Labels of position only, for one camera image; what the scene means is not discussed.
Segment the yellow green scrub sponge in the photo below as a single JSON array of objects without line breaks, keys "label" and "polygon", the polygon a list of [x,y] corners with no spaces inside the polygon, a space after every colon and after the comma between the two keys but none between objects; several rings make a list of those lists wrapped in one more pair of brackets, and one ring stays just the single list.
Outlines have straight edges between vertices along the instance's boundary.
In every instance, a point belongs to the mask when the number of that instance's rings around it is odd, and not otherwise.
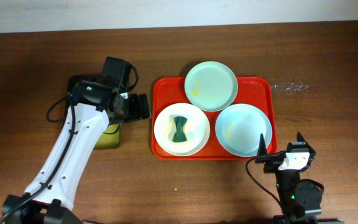
[{"label": "yellow green scrub sponge", "polygon": [[185,125],[188,119],[183,116],[172,117],[168,121],[168,139],[173,143],[183,143],[187,141]]}]

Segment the white plate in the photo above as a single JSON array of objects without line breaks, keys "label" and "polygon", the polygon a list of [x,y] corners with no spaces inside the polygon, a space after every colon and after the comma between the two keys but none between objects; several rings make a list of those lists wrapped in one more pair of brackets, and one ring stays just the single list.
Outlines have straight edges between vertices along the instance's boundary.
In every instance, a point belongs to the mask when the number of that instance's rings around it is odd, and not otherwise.
[{"label": "white plate", "polygon": [[[187,141],[173,143],[168,139],[168,121],[172,117],[188,119],[185,125]],[[189,103],[175,103],[163,109],[154,122],[154,138],[158,145],[174,156],[190,156],[200,151],[208,142],[210,124],[207,116],[198,107]]]}]

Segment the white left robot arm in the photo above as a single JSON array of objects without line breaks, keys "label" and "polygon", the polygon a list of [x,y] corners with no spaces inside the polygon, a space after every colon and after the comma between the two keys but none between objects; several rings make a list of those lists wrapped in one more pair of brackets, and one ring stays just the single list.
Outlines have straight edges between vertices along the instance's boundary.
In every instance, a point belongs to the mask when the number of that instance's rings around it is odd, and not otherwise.
[{"label": "white left robot arm", "polygon": [[45,164],[23,196],[8,195],[0,223],[81,223],[72,212],[90,155],[108,126],[150,118],[146,94],[121,83],[78,82],[65,99],[67,116]]}]

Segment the pale green plate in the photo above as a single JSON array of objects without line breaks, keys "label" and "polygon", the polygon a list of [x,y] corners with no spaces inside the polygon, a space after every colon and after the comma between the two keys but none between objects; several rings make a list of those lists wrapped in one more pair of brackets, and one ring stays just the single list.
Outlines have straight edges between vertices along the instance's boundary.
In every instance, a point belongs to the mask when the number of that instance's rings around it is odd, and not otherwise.
[{"label": "pale green plate", "polygon": [[184,89],[188,100],[201,110],[221,111],[235,100],[239,85],[228,66],[207,61],[187,73]]}]

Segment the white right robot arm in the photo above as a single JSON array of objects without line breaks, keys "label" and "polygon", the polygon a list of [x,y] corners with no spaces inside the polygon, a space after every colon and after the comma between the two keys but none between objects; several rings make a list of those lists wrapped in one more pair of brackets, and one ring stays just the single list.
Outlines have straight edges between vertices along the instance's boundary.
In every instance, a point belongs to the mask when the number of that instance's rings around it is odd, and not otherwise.
[{"label": "white right robot arm", "polygon": [[281,215],[273,217],[274,223],[316,223],[321,214],[324,186],[311,179],[301,179],[300,174],[310,166],[316,151],[298,133],[295,142],[287,149],[269,154],[264,136],[260,135],[256,163],[264,165],[264,173],[275,174]]}]

